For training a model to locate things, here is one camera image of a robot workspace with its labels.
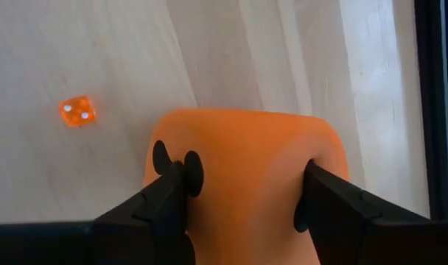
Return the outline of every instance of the orange rubber block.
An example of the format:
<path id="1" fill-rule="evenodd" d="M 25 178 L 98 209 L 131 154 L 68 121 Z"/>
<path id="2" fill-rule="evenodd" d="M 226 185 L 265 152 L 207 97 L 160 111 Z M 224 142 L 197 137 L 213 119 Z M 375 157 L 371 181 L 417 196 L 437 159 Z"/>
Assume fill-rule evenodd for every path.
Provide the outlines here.
<path id="1" fill-rule="evenodd" d="M 62 101 L 59 104 L 59 111 L 62 119 L 70 127 L 89 124 L 97 119 L 87 96 Z"/>
<path id="2" fill-rule="evenodd" d="M 158 174 L 153 147 L 172 161 L 195 151 L 204 171 L 189 198 L 188 234 L 198 265 L 319 264 L 310 234 L 293 217 L 311 159 L 349 178 L 343 145 L 321 119 L 226 109 L 180 109 L 163 117 L 148 149 L 144 184 Z"/>

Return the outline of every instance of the dark edge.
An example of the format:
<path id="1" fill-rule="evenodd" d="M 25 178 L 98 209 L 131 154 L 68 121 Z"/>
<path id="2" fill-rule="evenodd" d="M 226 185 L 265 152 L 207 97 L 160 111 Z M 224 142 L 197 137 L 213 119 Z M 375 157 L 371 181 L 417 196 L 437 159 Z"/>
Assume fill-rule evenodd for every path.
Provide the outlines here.
<path id="1" fill-rule="evenodd" d="M 448 12 L 446 0 L 415 0 L 430 218 L 448 219 Z"/>

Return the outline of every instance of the orange die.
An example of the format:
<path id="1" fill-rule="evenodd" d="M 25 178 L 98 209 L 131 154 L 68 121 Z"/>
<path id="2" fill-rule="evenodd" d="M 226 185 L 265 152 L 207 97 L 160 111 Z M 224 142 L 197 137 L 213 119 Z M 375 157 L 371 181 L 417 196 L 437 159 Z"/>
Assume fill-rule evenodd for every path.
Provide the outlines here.
<path id="1" fill-rule="evenodd" d="M 61 102 L 59 111 L 70 127 L 88 124 L 97 119 L 87 96 L 78 96 Z"/>

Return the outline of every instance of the orange silicone object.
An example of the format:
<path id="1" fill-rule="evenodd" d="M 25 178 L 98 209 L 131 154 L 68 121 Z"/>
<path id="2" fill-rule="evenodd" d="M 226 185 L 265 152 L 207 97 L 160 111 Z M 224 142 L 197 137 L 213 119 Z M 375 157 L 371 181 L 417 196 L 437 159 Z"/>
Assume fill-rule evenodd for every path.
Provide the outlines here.
<path id="1" fill-rule="evenodd" d="M 323 120 L 224 109 L 176 110 L 160 120 L 148 149 L 144 184 L 154 181 L 152 151 L 162 140 L 172 160 L 196 151 L 204 184 L 189 199 L 198 265 L 319 264 L 310 234 L 293 216 L 310 159 L 349 178 L 343 146 Z"/>
<path id="2" fill-rule="evenodd" d="M 59 104 L 62 119 L 70 127 L 88 124 L 96 120 L 96 116 L 87 96 L 78 96 Z"/>

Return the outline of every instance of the translucent orange die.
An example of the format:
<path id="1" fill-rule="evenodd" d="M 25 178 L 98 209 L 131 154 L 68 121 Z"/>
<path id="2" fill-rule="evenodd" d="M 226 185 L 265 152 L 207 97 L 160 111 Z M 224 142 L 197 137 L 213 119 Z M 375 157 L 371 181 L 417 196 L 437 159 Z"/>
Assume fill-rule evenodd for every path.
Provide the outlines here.
<path id="1" fill-rule="evenodd" d="M 97 119 L 87 96 L 62 101 L 59 104 L 59 111 L 70 127 L 85 125 Z"/>

